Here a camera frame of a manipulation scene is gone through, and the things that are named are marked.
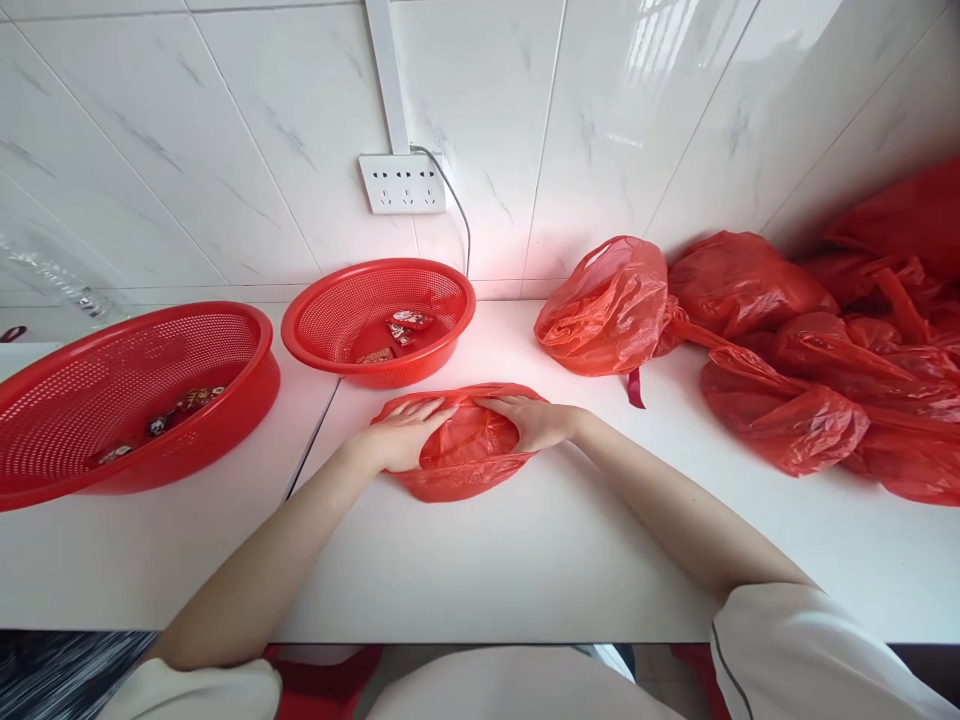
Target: forearm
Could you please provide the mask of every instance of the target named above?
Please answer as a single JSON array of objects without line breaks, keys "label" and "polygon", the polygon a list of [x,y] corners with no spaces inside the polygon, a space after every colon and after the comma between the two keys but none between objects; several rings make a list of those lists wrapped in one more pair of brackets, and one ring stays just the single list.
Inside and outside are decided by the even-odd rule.
[{"label": "forearm", "polygon": [[220,566],[146,659],[185,671],[259,657],[330,535],[379,472],[362,455],[337,450]]},{"label": "forearm", "polygon": [[816,587],[730,508],[594,415],[579,419],[572,440],[667,554],[721,603],[740,585]]}]

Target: white countertop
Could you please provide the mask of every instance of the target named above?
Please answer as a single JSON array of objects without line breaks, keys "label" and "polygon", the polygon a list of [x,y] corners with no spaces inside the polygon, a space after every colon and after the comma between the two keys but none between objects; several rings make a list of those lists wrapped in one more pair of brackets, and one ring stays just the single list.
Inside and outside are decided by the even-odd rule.
[{"label": "white countertop", "polygon": [[[264,421],[232,452],[172,485],[0,513],[0,627],[162,629],[286,499],[338,381],[286,351],[285,303],[256,307],[273,322],[281,373]],[[0,310],[0,331],[21,324],[31,330],[25,341],[83,334],[58,308]]]},{"label": "white countertop", "polygon": [[[391,397],[518,382],[590,408],[688,474],[883,640],[960,643],[960,509],[901,500],[841,469],[781,474],[714,420],[698,390],[706,355],[693,347],[644,366],[647,410],[638,410],[621,378],[572,375],[539,349],[532,327],[541,305],[479,303],[451,361],[414,387],[341,383],[297,487]],[[459,503],[423,504],[380,477],[331,538],[275,639],[707,640],[712,603],[598,481],[570,447],[540,453],[507,482]],[[199,582],[213,565],[193,569]]]}]

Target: red ribbon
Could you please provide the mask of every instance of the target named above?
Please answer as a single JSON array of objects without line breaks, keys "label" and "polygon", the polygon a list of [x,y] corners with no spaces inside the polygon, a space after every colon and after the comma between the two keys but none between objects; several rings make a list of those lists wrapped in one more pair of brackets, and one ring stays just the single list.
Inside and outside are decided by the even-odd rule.
[{"label": "red ribbon", "polygon": [[640,368],[638,367],[631,370],[630,374],[627,375],[627,397],[630,398],[630,404],[634,407],[641,410],[647,409],[640,397]]}]

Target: white shirt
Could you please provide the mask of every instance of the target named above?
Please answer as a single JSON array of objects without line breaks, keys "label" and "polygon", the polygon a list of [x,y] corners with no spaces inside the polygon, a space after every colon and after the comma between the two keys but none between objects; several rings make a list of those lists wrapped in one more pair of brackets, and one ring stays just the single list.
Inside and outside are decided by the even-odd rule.
[{"label": "white shirt", "polygon": [[[711,627],[717,679],[734,720],[960,720],[835,602],[799,585],[735,590]],[[264,660],[181,673],[140,666],[102,720],[272,720],[280,678]],[[370,720],[680,716],[615,671],[569,648],[492,647],[448,655],[394,683]]]}]

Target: plastic bottle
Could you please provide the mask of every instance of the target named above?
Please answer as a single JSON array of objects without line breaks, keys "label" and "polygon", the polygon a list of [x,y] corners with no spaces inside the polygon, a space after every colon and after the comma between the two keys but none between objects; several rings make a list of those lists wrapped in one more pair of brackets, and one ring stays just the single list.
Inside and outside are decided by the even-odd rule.
[{"label": "plastic bottle", "polygon": [[56,261],[3,233],[0,233],[0,256],[18,279],[48,297],[57,298],[61,305],[83,313],[95,330],[130,317]]}]

